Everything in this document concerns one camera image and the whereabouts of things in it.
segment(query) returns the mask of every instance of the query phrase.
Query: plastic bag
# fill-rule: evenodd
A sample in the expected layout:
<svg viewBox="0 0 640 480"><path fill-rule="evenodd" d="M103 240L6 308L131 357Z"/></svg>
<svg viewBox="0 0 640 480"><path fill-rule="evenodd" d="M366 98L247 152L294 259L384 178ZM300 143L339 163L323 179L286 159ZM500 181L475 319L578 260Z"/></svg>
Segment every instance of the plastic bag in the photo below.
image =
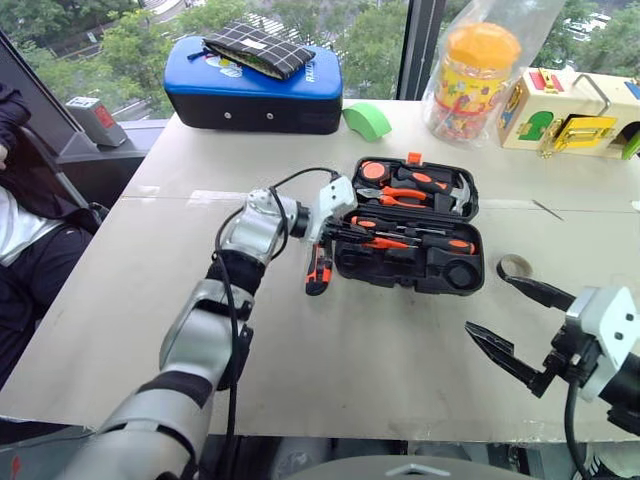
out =
<svg viewBox="0 0 640 480"><path fill-rule="evenodd" d="M450 143L481 145L563 5L558 0L472 0L438 43L438 63L422 97L429 130Z"/></svg>

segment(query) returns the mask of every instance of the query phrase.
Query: person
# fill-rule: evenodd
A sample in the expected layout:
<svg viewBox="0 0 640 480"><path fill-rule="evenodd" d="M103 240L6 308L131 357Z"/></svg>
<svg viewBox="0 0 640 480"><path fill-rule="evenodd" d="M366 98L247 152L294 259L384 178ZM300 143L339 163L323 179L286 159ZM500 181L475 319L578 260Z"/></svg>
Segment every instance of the person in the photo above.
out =
<svg viewBox="0 0 640 480"><path fill-rule="evenodd" d="M91 212L30 168L33 153L18 141L30 115L20 92L0 83L0 388L96 228Z"/></svg>

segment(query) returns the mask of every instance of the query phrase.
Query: plastic container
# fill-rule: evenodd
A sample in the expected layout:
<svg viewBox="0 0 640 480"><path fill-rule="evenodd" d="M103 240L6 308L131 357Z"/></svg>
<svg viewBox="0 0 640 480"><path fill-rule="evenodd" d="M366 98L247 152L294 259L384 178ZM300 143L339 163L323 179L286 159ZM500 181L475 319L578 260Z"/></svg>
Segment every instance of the plastic container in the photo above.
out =
<svg viewBox="0 0 640 480"><path fill-rule="evenodd" d="M499 103L513 64L521 52L518 39L487 22L453 31L446 42L427 125L439 138L478 137Z"/></svg>

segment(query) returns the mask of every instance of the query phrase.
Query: black pants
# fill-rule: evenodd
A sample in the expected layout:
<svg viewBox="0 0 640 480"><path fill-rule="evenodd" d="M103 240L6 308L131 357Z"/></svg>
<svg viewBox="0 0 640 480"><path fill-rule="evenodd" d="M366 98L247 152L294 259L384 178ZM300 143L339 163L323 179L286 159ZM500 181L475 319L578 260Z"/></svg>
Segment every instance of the black pants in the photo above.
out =
<svg viewBox="0 0 640 480"><path fill-rule="evenodd" d="M9 266L34 310L22 330L0 326L0 388L31 340L36 321L47 312L90 241L85 230L62 225L30 245Z"/></svg>

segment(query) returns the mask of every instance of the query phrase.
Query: orange lid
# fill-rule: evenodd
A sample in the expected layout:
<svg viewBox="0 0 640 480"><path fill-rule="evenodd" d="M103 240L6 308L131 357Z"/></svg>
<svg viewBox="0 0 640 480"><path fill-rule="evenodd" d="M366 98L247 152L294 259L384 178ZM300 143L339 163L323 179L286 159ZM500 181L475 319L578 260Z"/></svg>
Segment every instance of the orange lid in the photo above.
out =
<svg viewBox="0 0 640 480"><path fill-rule="evenodd" d="M471 67L503 70L520 56L518 39L493 23L472 23L454 30L447 39L449 57Z"/></svg>

